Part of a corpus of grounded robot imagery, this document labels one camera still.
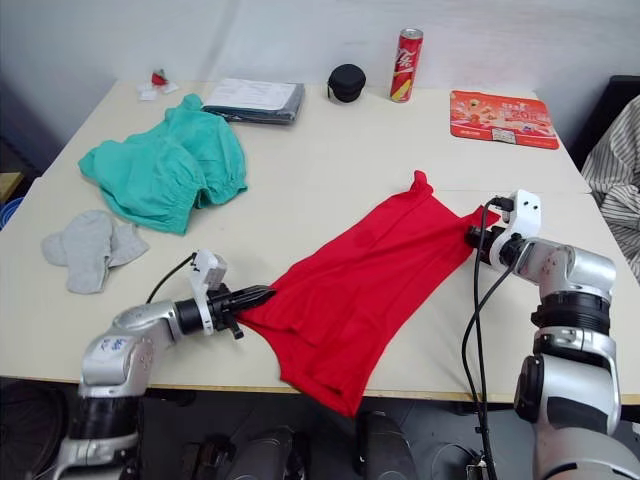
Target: blue object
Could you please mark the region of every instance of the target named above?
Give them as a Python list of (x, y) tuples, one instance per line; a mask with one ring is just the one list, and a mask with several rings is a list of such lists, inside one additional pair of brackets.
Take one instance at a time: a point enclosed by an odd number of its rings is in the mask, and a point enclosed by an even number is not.
[(192, 208), (228, 202), (247, 188), (238, 139), (222, 117), (201, 107), (197, 95), (187, 95), (148, 132), (104, 142), (78, 162), (111, 210), (184, 234)]
[(0, 230), (2, 230), (5, 227), (5, 225), (11, 218), (11, 215), (13, 215), (13, 213), (18, 209), (18, 207), (22, 203), (22, 200), (24, 200), (24, 197), (14, 198), (9, 203), (7, 203), (4, 207), (2, 207), (2, 209), (0, 210)]

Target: black cable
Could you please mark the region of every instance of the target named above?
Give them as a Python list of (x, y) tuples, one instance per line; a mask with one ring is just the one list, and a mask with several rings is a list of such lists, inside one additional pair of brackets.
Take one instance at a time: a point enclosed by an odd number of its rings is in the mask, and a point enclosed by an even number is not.
[(147, 298), (147, 303), (151, 303), (151, 300), (153, 300), (153, 297), (156, 295), (156, 293), (158, 293), (158, 290), (160, 289), (160, 287), (164, 284), (164, 282), (166, 282), (169, 279), (169, 277), (171, 277), (171, 275), (176, 273), (178, 270), (180, 270), (182, 267), (184, 267), (187, 263), (191, 262), (195, 258), (196, 258), (196, 254), (194, 252), (191, 255), (189, 255), (187, 258), (185, 258), (183, 261), (181, 261), (178, 265), (173, 267), (173, 269), (169, 273), (167, 273), (164, 277), (162, 277), (162, 280), (160, 280), (158, 284), (154, 287), (154, 289), (151, 291), (149, 298)]
[(469, 458), (471, 460), (473, 460), (475, 458), (475, 455), (471, 452), (471, 450), (469, 450), (467, 448), (464, 448), (462, 445), (458, 445), (457, 443), (445, 443), (442, 447), (440, 447), (438, 449), (436, 454), (433, 456), (433, 460), (431, 460), (431, 476), (429, 477), (429, 478), (431, 478), (431, 480), (434, 480), (436, 478), (436, 476), (433, 474), (433, 471), (434, 471), (434, 468), (435, 468), (436, 464), (438, 463), (438, 458), (440, 457), (440, 454), (442, 452), (444, 452), (449, 447), (456, 447), (460, 451), (462, 451), (462, 452), (466, 453), (467, 455), (469, 455)]
[(143, 458), (142, 458), (142, 441), (144, 439), (144, 400), (141, 398), (138, 403), (138, 451), (136, 452), (136, 468), (137, 477), (142, 478)]
[[(509, 276), (509, 274), (513, 271), (514, 265), (509, 266), (507, 270), (498, 278), (498, 280), (489, 288), (485, 296), (482, 298), (482, 301), (478, 302), (478, 278), (480, 271), (480, 250), (482, 249), (484, 242), (484, 234), (487, 224), (487, 215), (489, 212), (489, 206), (494, 204), (496, 198), (490, 200), (484, 205), (482, 211), (482, 225), (480, 231), (480, 241), (479, 246), (476, 252), (475, 265), (473, 271), (473, 304), (474, 304), (474, 312), (467, 324), (467, 328), (464, 332), (464, 337), (462, 339), (462, 364), (464, 366), (464, 371), (467, 376), (467, 380), (469, 381), (469, 387), (471, 388), (471, 395), (476, 407), (476, 412), (478, 414), (478, 422), (480, 423), (480, 433), (482, 435), (482, 445), (484, 449), (484, 455), (487, 464), (487, 470), (489, 474), (490, 480), (497, 480), (497, 474), (495, 471), (495, 465), (493, 462), (493, 453), (491, 451), (491, 441), (489, 438), (489, 423), (488, 423), (488, 407), (487, 407), (487, 385), (486, 385), (486, 377), (484, 371), (484, 352), (482, 348), (482, 329), (480, 327), (480, 310), (489, 300), (491, 295), (495, 292), (495, 290), (500, 286), (500, 284)], [(482, 390), (482, 400), (478, 399), (478, 393), (475, 388), (475, 384), (473, 382), (473, 378), (471, 377), (471, 371), (469, 370), (469, 364), (467, 362), (467, 344), (469, 341), (469, 335), (471, 334), (471, 329), (473, 325), (476, 325), (476, 338), (478, 342), (478, 360), (480, 367), (480, 382), (481, 382), (481, 390)]]

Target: soda can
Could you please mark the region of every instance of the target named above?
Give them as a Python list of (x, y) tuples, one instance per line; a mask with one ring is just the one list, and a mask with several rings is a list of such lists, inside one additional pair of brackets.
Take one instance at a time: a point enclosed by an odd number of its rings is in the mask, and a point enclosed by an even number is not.
[(391, 81), (391, 100), (394, 102), (406, 102), (411, 98), (411, 89), (420, 61), (422, 37), (422, 31), (417, 28), (404, 28), (400, 32)]

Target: gray sock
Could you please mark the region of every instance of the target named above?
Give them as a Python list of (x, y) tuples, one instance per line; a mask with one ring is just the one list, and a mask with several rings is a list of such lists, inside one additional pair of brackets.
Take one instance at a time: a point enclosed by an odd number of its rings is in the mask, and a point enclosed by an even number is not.
[(111, 258), (111, 217), (100, 210), (81, 213), (62, 232), (67, 254), (67, 289), (75, 293), (101, 292)]
[(51, 265), (57, 267), (67, 266), (67, 254), (62, 246), (62, 232), (52, 233), (46, 237), (41, 243), (40, 248), (44, 258)]
[(119, 267), (129, 263), (149, 250), (149, 245), (138, 236), (136, 230), (135, 225), (130, 223), (113, 229), (109, 267)]
[(130, 223), (114, 226), (109, 214), (90, 210), (74, 218), (62, 232), (41, 243), (45, 259), (52, 265), (69, 267), (67, 288), (75, 293), (101, 292), (107, 267), (135, 260), (149, 249)]
[[(42, 254), (51, 265), (67, 266), (67, 253), (62, 246), (62, 232), (52, 233), (42, 243)], [(142, 240), (135, 225), (125, 223), (113, 229), (111, 235), (111, 260), (109, 268), (129, 263), (149, 250), (149, 244)]]

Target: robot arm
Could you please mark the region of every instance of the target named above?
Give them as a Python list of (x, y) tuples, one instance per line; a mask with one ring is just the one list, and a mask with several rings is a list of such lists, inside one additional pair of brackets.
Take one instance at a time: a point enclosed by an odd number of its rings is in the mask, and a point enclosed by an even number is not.
[[(136, 478), (138, 406), (160, 354), (195, 332), (210, 335), (228, 328), (234, 338), (242, 338), (235, 314), (275, 293), (260, 285), (229, 291), (222, 283), (224, 260), (207, 250), (198, 251), (192, 267), (194, 298), (126, 310), (89, 344), (76, 411), (60, 446), (54, 479), (77, 477), (76, 467), (92, 466), (100, 466), (101, 475), (112, 467), (113, 475), (106, 478)], [(91, 478), (98, 473), (93, 470)]]
[(505, 210), (507, 227), (484, 235), (471, 229), (467, 242), (485, 263), (511, 268), (539, 287), (540, 305), (531, 315), (539, 329), (514, 400), (518, 415), (535, 425), (534, 477), (640, 479), (638, 460), (610, 436), (621, 411), (616, 344), (609, 337), (613, 262), (536, 238), (535, 195), (518, 191), (495, 203)]

